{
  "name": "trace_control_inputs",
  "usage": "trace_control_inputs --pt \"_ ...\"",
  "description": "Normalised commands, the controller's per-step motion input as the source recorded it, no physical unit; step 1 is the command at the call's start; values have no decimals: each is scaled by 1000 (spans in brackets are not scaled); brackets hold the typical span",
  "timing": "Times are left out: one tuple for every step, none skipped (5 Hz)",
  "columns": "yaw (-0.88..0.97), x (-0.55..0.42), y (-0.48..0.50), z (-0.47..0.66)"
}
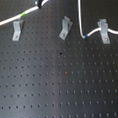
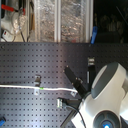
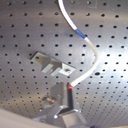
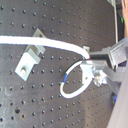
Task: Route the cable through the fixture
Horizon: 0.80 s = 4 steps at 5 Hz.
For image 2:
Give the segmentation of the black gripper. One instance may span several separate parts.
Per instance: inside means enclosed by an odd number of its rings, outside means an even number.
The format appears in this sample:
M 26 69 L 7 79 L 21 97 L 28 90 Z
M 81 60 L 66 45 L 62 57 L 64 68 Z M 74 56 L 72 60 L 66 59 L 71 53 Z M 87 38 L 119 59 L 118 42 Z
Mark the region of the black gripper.
M 64 73 L 69 79 L 69 81 L 74 84 L 74 87 L 77 90 L 78 94 L 82 98 L 85 98 L 89 94 L 89 91 L 85 89 L 81 81 L 75 76 L 74 72 L 70 69 L 69 66 L 65 67 Z M 96 77 L 95 58 L 92 57 L 88 59 L 87 84 L 89 86 L 92 85 L 95 77 Z

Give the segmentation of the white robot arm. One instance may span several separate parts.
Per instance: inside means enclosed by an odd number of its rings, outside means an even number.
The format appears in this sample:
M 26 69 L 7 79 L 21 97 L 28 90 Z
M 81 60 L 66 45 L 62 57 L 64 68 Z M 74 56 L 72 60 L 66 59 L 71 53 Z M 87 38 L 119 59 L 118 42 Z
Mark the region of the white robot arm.
M 61 128 L 68 121 L 75 128 L 121 128 L 121 119 L 128 120 L 128 71 L 118 62 L 105 65 L 98 74 L 93 62 L 88 63 L 88 68 L 89 91 L 69 66 L 64 69 L 80 99 L 57 99 L 59 108 L 71 109 Z

